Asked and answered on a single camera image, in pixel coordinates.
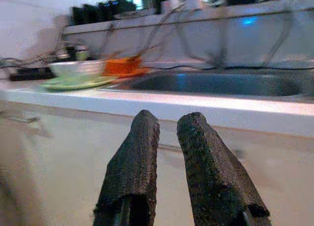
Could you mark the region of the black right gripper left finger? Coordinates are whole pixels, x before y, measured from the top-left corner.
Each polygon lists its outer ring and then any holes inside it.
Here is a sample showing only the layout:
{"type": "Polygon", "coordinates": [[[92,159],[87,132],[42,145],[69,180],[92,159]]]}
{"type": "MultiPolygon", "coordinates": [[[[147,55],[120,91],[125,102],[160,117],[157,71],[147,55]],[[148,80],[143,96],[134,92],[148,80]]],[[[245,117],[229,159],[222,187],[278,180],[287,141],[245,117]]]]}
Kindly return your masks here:
{"type": "Polygon", "coordinates": [[[106,166],[93,226],[154,226],[159,135],[158,119],[141,110],[106,166]]]}

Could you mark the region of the orange bowl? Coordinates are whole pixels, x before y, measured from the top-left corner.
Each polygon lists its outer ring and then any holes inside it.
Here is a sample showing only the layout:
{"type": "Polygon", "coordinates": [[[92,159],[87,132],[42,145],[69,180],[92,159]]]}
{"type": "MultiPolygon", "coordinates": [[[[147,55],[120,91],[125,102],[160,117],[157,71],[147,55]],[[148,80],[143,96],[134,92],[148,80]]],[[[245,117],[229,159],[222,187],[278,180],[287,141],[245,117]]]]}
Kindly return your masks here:
{"type": "Polygon", "coordinates": [[[142,59],[140,56],[130,56],[122,58],[116,58],[115,56],[112,56],[105,61],[104,71],[108,71],[111,73],[130,72],[131,70],[138,68],[141,63],[142,59]]]}

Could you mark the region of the black power strip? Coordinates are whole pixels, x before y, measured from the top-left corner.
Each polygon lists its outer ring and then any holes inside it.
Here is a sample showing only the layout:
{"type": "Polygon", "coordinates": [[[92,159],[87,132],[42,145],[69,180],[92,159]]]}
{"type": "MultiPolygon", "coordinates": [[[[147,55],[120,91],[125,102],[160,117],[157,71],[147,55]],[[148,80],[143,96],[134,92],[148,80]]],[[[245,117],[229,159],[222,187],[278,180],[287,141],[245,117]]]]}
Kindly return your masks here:
{"type": "Polygon", "coordinates": [[[33,81],[33,80],[47,80],[55,78],[56,75],[50,68],[26,68],[17,69],[15,73],[9,75],[10,81],[33,81]]]}

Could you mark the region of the light green plate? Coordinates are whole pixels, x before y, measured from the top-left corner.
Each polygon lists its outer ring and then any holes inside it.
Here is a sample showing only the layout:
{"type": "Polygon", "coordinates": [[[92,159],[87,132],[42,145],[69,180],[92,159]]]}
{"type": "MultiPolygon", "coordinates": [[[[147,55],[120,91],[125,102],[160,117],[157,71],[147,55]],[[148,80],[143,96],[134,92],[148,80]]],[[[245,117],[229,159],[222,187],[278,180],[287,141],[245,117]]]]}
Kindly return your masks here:
{"type": "Polygon", "coordinates": [[[49,79],[39,86],[48,91],[82,90],[104,86],[118,79],[115,76],[74,76],[49,79]]]}

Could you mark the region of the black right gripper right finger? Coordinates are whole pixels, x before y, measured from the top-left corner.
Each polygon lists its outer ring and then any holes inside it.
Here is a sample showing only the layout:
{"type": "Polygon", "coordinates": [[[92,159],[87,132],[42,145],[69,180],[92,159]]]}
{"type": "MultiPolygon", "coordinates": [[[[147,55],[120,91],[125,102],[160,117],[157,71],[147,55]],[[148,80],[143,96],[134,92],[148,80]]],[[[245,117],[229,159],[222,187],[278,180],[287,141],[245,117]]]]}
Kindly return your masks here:
{"type": "Polygon", "coordinates": [[[272,226],[248,172],[203,114],[182,116],[177,136],[195,226],[272,226]]]}

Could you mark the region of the stainless steel sink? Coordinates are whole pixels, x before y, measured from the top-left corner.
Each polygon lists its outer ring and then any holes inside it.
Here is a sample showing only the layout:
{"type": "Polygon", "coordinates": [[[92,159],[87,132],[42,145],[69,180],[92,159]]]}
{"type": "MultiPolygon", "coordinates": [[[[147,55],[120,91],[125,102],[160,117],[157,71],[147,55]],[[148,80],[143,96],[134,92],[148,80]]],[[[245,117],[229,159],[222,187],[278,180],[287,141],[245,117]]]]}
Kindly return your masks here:
{"type": "Polygon", "coordinates": [[[314,104],[314,70],[157,71],[100,90],[314,104]]]}

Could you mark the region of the orange plate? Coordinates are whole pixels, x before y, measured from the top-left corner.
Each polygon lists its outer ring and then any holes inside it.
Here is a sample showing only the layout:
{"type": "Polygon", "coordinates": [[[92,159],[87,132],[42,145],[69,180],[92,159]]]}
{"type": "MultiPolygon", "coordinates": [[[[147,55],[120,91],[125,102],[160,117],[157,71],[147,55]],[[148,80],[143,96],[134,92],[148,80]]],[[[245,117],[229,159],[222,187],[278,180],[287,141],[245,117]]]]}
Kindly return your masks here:
{"type": "Polygon", "coordinates": [[[138,77],[144,74],[147,74],[150,71],[150,67],[143,67],[143,68],[136,68],[131,70],[130,72],[115,72],[111,73],[108,71],[104,71],[102,76],[114,76],[118,78],[131,78],[131,77],[138,77]]]}

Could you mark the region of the white bowl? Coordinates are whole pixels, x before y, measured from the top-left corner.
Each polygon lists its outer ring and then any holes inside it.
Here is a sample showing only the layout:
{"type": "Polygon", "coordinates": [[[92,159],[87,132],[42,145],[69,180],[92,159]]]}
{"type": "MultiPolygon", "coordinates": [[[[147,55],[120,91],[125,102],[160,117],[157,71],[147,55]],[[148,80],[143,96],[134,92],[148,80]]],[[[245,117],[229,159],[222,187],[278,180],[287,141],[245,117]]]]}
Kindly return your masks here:
{"type": "Polygon", "coordinates": [[[67,61],[49,64],[51,71],[58,77],[80,75],[99,75],[103,71],[104,63],[100,60],[67,61]]]}

